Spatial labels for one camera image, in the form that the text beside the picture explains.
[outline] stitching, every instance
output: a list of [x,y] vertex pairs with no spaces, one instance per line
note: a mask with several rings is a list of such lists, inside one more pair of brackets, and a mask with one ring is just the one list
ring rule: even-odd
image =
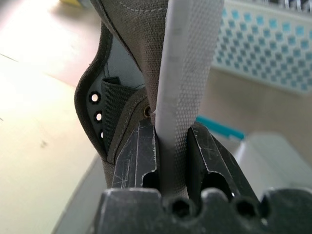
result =
[[123,2],[119,2],[120,5],[122,5],[124,8],[133,11],[133,12],[139,12],[139,13],[148,13],[148,12],[155,12],[155,11],[165,11],[167,10],[166,7],[161,7],[161,8],[156,8],[156,9],[151,9],[151,10],[141,10],[141,9],[133,9],[129,6],[127,6],[126,4],[124,4]]
[[123,124],[121,133],[120,133],[120,135],[119,135],[119,137],[118,137],[117,144],[116,144],[116,146],[115,146],[115,148],[114,148],[114,151],[113,151],[113,158],[115,158],[115,154],[116,154],[117,148],[118,148],[118,146],[119,146],[119,144],[120,144],[120,142],[121,142],[121,137],[122,137],[122,135],[123,135],[124,132],[125,132],[126,124],[127,124],[128,120],[129,120],[129,117],[130,117],[131,113],[132,113],[133,110],[135,109],[137,103],[140,102],[140,101],[142,101],[144,98],[146,98],[146,96],[147,96],[147,95],[143,95],[143,96],[139,97],[139,98],[136,100],[136,102],[133,104],[133,106],[131,107],[131,109],[130,109],[130,111],[129,111],[129,113],[128,113],[128,116],[127,116],[127,118],[126,118],[126,121],[125,121],[125,123]]

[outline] white plastic basket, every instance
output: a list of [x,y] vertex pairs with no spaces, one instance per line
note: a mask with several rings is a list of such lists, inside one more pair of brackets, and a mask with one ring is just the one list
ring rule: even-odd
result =
[[213,66],[292,92],[312,91],[312,16],[226,0]]

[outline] teal object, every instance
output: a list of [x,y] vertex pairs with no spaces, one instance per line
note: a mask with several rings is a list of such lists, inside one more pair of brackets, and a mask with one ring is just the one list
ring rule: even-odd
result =
[[245,138],[245,134],[239,130],[220,124],[204,116],[197,116],[196,121],[207,127],[210,131],[223,135],[226,138],[235,137],[239,140]]

